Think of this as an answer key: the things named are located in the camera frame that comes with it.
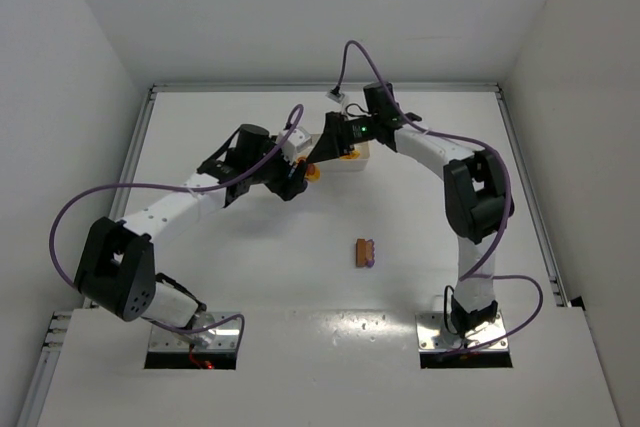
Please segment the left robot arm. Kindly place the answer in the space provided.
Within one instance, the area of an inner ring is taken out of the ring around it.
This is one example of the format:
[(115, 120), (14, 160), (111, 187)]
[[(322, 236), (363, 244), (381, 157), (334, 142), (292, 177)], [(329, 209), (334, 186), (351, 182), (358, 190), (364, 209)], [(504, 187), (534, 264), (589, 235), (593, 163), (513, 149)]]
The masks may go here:
[(116, 221), (98, 219), (89, 230), (75, 287), (126, 322), (143, 318), (171, 331), (198, 329), (205, 304), (157, 272), (156, 253), (254, 185), (284, 201), (302, 193), (307, 187), (303, 153), (311, 144), (301, 127), (272, 135), (257, 125), (241, 125), (177, 191)]

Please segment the yellow oval orange-pattern lego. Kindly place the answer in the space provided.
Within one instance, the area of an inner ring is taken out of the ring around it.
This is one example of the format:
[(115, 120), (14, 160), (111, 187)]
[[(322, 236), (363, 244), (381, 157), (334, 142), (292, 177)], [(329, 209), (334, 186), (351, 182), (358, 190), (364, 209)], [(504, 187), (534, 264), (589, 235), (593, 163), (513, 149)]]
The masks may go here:
[(313, 163), (308, 163), (306, 165), (305, 179), (308, 182), (316, 182), (320, 179), (320, 177), (321, 172), (319, 168)]

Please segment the brown lego brick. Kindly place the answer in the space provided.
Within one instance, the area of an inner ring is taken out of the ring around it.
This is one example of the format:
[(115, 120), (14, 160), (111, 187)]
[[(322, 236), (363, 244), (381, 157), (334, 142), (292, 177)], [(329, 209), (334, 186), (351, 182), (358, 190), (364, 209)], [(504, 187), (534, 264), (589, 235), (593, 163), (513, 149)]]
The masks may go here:
[(363, 268), (368, 265), (367, 240), (364, 238), (356, 240), (354, 263), (357, 268)]

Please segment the purple crown lego brick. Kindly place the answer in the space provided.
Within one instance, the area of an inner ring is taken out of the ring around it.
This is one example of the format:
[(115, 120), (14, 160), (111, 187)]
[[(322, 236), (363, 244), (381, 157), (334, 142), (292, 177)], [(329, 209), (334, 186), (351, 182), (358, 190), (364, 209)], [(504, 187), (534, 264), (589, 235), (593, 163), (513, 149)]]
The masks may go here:
[(375, 243), (372, 239), (364, 243), (364, 266), (371, 268), (375, 264)]

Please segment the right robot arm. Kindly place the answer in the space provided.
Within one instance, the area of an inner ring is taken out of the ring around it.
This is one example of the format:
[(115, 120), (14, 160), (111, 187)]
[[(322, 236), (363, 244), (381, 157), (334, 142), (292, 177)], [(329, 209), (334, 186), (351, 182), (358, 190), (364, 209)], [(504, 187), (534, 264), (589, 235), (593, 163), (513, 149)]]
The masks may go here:
[(389, 83), (369, 84), (363, 93), (363, 113), (326, 114), (308, 160), (317, 164), (337, 159), (375, 140), (443, 182), (445, 215), (458, 239), (458, 279), (445, 308), (445, 325), (464, 337), (494, 321), (498, 313), (495, 251), (514, 211), (504, 162), (480, 141), (419, 126), (419, 116), (401, 111)]

